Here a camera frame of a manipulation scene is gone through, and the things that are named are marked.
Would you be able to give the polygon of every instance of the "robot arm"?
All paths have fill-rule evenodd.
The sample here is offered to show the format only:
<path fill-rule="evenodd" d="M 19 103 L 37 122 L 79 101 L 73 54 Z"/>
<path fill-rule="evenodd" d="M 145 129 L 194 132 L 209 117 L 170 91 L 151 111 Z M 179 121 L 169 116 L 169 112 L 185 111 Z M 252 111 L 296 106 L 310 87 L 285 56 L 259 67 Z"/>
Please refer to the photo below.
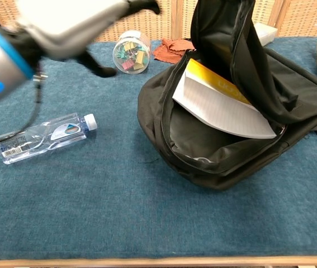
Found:
<path fill-rule="evenodd" d="M 160 13 L 155 0 L 18 0 L 17 29 L 0 28 L 0 99 L 33 78 L 43 56 L 76 59 L 101 77 L 116 74 L 102 67 L 87 46 L 116 21 L 142 9 Z"/>

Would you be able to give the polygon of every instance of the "clear plastic jar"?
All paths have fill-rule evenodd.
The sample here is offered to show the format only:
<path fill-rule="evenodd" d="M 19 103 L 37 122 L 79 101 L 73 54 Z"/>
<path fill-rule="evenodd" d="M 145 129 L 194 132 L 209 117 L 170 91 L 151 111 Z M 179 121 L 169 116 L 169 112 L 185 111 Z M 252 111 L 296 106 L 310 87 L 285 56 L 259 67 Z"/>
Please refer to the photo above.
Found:
<path fill-rule="evenodd" d="M 149 64 L 150 51 L 149 38 L 140 31 L 130 30 L 120 36 L 112 57 L 117 68 L 124 73 L 139 74 Z"/>

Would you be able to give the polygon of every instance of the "white box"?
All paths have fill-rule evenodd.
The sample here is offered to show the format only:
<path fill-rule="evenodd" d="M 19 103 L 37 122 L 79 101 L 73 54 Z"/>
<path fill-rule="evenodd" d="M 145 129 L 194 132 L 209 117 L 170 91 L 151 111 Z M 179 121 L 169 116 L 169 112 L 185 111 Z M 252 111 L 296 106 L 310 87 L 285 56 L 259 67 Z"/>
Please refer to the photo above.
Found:
<path fill-rule="evenodd" d="M 254 24 L 255 30 L 258 34 L 260 43 L 265 46 L 274 41 L 277 34 L 277 29 L 260 22 Z"/>

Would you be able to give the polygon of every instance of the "white bottle cap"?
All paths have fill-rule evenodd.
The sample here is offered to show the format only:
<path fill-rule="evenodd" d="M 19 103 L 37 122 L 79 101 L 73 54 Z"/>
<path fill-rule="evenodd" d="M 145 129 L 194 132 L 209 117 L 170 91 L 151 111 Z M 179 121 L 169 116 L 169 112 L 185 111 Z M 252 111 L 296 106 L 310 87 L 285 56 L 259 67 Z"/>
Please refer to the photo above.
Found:
<path fill-rule="evenodd" d="M 85 115 L 84 119 L 86 121 L 87 127 L 89 128 L 89 131 L 97 129 L 97 123 L 93 114 Z"/>

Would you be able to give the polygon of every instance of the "water bottle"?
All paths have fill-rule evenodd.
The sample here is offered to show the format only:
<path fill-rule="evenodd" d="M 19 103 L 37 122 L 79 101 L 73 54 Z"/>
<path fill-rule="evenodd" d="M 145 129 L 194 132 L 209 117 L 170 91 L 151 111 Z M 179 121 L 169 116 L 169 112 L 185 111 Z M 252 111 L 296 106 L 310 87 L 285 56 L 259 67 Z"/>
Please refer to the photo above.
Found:
<path fill-rule="evenodd" d="M 0 142 L 0 158 L 7 165 L 18 162 L 83 140 L 89 131 L 95 129 L 97 123 L 93 114 L 79 117 L 77 113 L 72 113 L 52 119 Z M 13 133 L 1 135 L 0 138 Z"/>

